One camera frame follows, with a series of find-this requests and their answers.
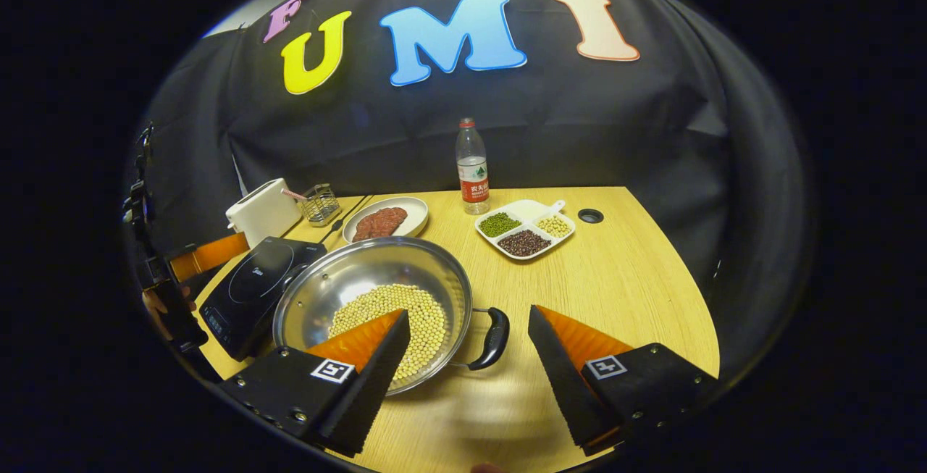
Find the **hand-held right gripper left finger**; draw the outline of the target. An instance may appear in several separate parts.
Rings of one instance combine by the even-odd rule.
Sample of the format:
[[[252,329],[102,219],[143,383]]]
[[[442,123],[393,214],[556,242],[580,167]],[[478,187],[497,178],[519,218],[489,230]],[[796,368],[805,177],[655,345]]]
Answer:
[[[362,451],[411,339],[398,309],[298,350],[279,346],[219,384],[235,403],[302,443]]]

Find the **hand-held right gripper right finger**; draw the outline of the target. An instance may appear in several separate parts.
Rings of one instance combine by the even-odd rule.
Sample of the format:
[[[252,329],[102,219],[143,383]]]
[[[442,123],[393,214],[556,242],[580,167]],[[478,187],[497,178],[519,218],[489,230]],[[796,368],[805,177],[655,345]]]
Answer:
[[[540,305],[530,309],[529,336],[586,456],[665,433],[704,407],[718,384],[662,343],[632,347]]]

